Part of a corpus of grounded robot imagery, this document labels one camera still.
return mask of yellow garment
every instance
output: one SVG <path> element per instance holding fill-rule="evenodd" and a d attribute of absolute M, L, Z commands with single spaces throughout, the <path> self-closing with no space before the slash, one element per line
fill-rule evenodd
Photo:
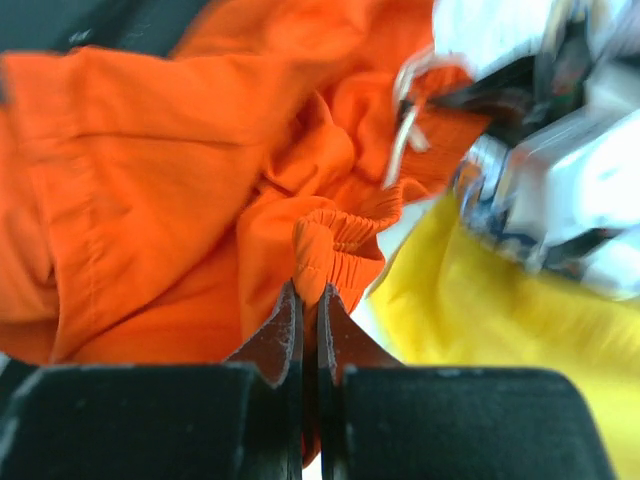
<path fill-rule="evenodd" d="M 394 353 L 417 365 L 532 366 L 586 397 L 617 474 L 640 478 L 640 308 L 529 276 L 458 225 L 445 197 L 371 295 Z"/>

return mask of orange fabric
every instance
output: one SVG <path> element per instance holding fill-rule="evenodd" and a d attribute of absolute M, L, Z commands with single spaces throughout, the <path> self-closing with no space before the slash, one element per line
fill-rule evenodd
<path fill-rule="evenodd" d="M 425 0 L 229 0 L 170 60 L 2 56 L 0 350 L 36 363 L 219 361 L 293 276 L 352 309 L 376 233 L 440 191 L 486 119 L 429 111 L 380 183 Z M 429 73 L 423 93 L 467 82 Z"/>

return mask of clothing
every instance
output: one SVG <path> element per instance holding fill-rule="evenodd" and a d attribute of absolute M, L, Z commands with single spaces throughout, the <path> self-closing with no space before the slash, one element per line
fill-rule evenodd
<path fill-rule="evenodd" d="M 638 304 L 525 273 L 460 226 L 452 195 L 420 220 L 369 300 L 408 364 L 563 373 L 587 400 L 619 478 L 638 477 Z"/>
<path fill-rule="evenodd" d="M 48 363 L 224 359 L 293 277 L 348 309 L 375 235 L 433 195 L 487 120 L 425 112 L 381 191 L 391 86 L 432 41 L 424 0 L 229 0 L 171 60 L 2 56 L 0 350 Z M 468 82 L 427 74 L 422 95 Z"/>

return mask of orange garment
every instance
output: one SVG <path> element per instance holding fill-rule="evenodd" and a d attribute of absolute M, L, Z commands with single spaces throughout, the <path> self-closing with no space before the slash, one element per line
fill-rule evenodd
<path fill-rule="evenodd" d="M 0 350 L 29 362 L 225 358 L 293 276 L 348 309 L 375 235 L 432 195 L 486 119 L 426 112 L 431 149 L 380 184 L 391 86 L 427 0 L 229 0 L 171 60 L 2 56 Z M 429 73 L 423 94 L 467 82 Z"/>

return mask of yellow cloth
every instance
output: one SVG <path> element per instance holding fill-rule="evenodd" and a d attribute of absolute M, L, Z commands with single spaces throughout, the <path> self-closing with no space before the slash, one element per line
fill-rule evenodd
<path fill-rule="evenodd" d="M 640 478 L 640 308 L 529 276 L 458 225 L 451 196 L 416 226 L 370 298 L 417 365 L 533 366 L 581 390 L 622 479 Z"/>

